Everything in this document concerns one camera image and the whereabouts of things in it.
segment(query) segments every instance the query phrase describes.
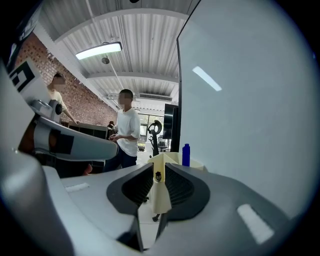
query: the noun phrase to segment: ceiling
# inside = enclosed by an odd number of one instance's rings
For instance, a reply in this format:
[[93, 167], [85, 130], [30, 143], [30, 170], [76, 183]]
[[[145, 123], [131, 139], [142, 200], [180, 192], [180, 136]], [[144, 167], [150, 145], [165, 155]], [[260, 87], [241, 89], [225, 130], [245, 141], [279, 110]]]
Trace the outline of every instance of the ceiling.
[[[136, 95], [133, 105], [141, 113], [163, 115], [169, 101], [139, 99], [139, 95], [168, 96], [172, 103], [178, 102], [176, 40], [198, 1], [46, 0], [39, 18], [46, 35], [36, 35], [58, 56], [67, 57], [70, 68], [63, 63], [66, 68], [76, 69], [83, 84], [113, 109], [118, 103], [108, 95], [126, 88]], [[117, 41], [122, 51], [108, 54], [112, 65], [101, 62], [105, 55], [75, 57], [103, 42]]]

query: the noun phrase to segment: blue bottle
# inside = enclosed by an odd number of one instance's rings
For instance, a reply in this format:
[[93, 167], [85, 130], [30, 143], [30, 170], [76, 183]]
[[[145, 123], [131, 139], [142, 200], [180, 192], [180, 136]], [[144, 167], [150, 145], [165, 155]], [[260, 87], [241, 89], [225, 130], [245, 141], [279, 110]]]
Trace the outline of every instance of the blue bottle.
[[190, 146], [185, 144], [182, 148], [182, 165], [190, 166]]

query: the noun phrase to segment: man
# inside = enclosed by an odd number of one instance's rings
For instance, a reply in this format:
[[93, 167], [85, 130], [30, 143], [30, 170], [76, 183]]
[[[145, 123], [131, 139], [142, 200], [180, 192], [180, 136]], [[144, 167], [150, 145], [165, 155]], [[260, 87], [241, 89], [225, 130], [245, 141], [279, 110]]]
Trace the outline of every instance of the man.
[[60, 73], [56, 73], [53, 77], [52, 82], [47, 86], [51, 99], [58, 101], [62, 105], [62, 112], [64, 112], [73, 122], [78, 125], [79, 122], [74, 119], [72, 114], [69, 112], [64, 101], [62, 100], [61, 94], [59, 93], [63, 92], [65, 87], [66, 80]]
[[117, 169], [135, 166], [138, 152], [138, 138], [140, 137], [140, 118], [132, 107], [134, 95], [132, 91], [123, 89], [119, 93], [118, 102], [123, 110], [118, 112], [116, 134], [110, 136], [109, 140], [117, 142], [118, 154], [111, 160], [107, 160], [103, 171], [109, 172]]

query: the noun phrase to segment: white t-shirt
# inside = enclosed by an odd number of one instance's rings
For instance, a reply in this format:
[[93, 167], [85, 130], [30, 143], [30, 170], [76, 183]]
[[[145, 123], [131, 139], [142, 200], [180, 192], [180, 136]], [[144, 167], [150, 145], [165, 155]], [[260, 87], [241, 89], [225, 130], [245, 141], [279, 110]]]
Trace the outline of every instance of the white t-shirt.
[[60, 92], [54, 90], [48, 90], [49, 91], [49, 95], [50, 95], [50, 98], [51, 100], [56, 100], [58, 101], [61, 105], [62, 105], [62, 112], [65, 111], [67, 109], [64, 101], [62, 100], [62, 97], [61, 97], [61, 94]]
[[[127, 112], [120, 110], [116, 120], [118, 134], [123, 136], [133, 136], [137, 139], [140, 137], [140, 118], [134, 108]], [[120, 138], [117, 140], [119, 147], [129, 156], [136, 157], [138, 152], [138, 140], [129, 140]]]

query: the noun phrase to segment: floor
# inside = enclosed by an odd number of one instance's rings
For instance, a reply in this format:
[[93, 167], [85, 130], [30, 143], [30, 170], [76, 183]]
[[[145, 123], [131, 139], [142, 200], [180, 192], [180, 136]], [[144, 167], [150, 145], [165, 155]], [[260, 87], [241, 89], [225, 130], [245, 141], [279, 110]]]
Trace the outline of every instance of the floor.
[[[137, 165], [138, 164], [144, 164], [150, 159], [150, 155], [152, 155], [152, 152], [140, 152], [138, 151], [137, 155]], [[138, 218], [140, 223], [140, 233], [143, 243], [143, 248], [147, 249], [150, 248], [156, 240], [156, 235], [158, 231], [159, 226], [159, 220], [157, 222], [154, 222], [152, 220], [152, 217], [156, 216], [152, 212], [151, 204], [148, 202], [143, 203], [139, 210], [138, 210]]]

